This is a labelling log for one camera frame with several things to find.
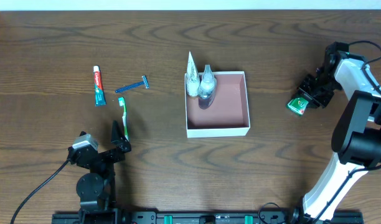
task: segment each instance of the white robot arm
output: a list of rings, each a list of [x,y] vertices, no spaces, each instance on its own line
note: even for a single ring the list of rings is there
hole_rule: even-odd
[[[381,168],[381,129],[366,128],[368,121],[381,125],[381,87],[363,56],[349,53],[350,44],[335,42],[325,51],[317,77],[307,78],[296,97],[310,107],[325,107],[333,91],[344,89],[349,100],[332,136],[333,155],[322,176],[302,201],[299,223],[331,220],[349,189],[370,170]]]

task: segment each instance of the wire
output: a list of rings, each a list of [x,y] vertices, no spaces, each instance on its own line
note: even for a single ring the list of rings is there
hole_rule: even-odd
[[[348,46],[351,46],[351,45],[354,45],[354,44],[361,44],[361,43],[372,44],[373,46],[377,47],[377,48],[380,50],[380,52],[381,52],[381,46],[379,46],[379,44],[376,44],[375,42],[372,42],[372,41],[369,41],[369,40],[358,40],[358,41],[349,43]],[[365,68],[365,66],[366,66],[367,64],[372,63],[372,62],[376,62],[376,61],[378,61],[378,60],[380,60],[380,59],[381,59],[381,56],[379,56],[379,57],[377,57],[377,58],[375,58],[375,59],[372,59],[372,60],[369,60],[369,61],[365,62],[365,63],[362,65],[361,69]]]
[[[261,216],[260,216],[260,212],[261,212],[261,210],[263,210],[263,209],[265,208],[265,206],[267,206],[267,205],[274,205],[274,206],[278,207],[279,210],[281,210],[281,212],[286,216],[286,214],[283,212],[282,208],[279,207],[279,205],[277,205],[277,204],[275,204],[275,203],[273,203],[273,202],[268,202],[268,203],[265,203],[265,204],[259,209],[259,211],[258,211],[258,219],[260,220],[260,222],[263,222],[264,224],[268,224],[268,223],[267,223],[266,221],[264,221],[264,219],[262,219]]]
[[[369,40],[358,40],[358,41],[355,41],[355,42],[351,42],[349,43],[349,46],[351,45],[354,45],[354,44],[361,44],[361,43],[366,43],[366,44],[372,44],[374,45],[375,47],[377,47],[380,52],[381,52],[381,46],[379,46],[379,44],[376,44],[375,42],[372,42],[372,41],[369,41]],[[381,56],[375,58],[375,59],[372,59],[372,60],[369,60],[367,62],[365,62],[362,66],[361,66],[361,70],[363,72],[363,74],[365,75],[366,79],[368,79],[368,81],[370,82],[370,84],[373,86],[374,90],[376,90],[380,95],[381,95],[381,86],[380,85],[376,85],[376,83],[373,82],[373,80],[371,79],[371,77],[368,75],[368,73],[366,72],[366,65],[371,63],[371,62],[376,62],[378,60],[381,59]],[[363,169],[356,169],[356,170],[353,170],[351,172],[348,173],[348,176],[346,177],[346,179],[343,181],[343,183],[341,184],[341,186],[338,188],[338,190],[334,193],[333,197],[330,199],[330,201],[327,202],[326,206],[322,209],[322,211],[319,213],[319,215],[315,218],[315,220],[312,222],[312,224],[315,224],[319,219],[320,217],[323,215],[323,213],[325,213],[325,211],[330,207],[330,205],[333,203],[333,201],[336,199],[336,197],[340,194],[341,190],[346,186],[346,184],[348,183],[348,181],[352,178],[352,176],[357,173],[357,172],[362,172],[362,171],[373,171],[373,170],[379,170],[381,169],[381,165],[379,166],[376,166],[376,167],[371,167],[371,168],[363,168]]]
[[[22,209],[22,207],[24,206],[24,204],[35,194],[37,193],[37,191],[39,191],[45,184],[48,184],[48,182],[50,180],[52,180],[66,165],[67,163],[69,162],[69,160],[66,160],[60,167],[59,169],[57,169],[54,174],[52,174],[47,180],[44,181],[44,183],[40,184],[38,186],[38,188],[34,189],[33,192],[31,192],[29,194],[29,196],[27,196],[26,199],[23,200],[23,202],[21,203],[21,205],[16,209],[15,211],[15,214],[12,216],[12,219],[11,219],[11,224],[14,224],[15,222],[15,218],[17,216],[17,214],[19,213],[19,211]]]

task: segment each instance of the white wall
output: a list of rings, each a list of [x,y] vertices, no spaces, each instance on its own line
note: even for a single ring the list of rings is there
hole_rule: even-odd
[[[0,11],[381,9],[381,0],[0,0]]]

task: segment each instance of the green toothbrush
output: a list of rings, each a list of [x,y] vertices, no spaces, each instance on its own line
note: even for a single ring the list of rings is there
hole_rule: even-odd
[[[124,108],[124,112],[123,112],[123,125],[124,125],[124,136],[126,137],[126,139],[129,141],[128,139],[128,132],[127,132],[127,121],[126,121],[126,117],[127,117],[127,108],[126,108],[126,101],[124,100],[124,97],[120,97],[118,98],[118,104]]]

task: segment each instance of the white box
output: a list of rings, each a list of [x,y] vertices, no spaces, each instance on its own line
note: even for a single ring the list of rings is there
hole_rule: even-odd
[[[245,73],[213,74],[217,89],[213,103],[206,110],[200,109],[199,100],[189,97],[185,89],[187,137],[245,136],[250,129]]]

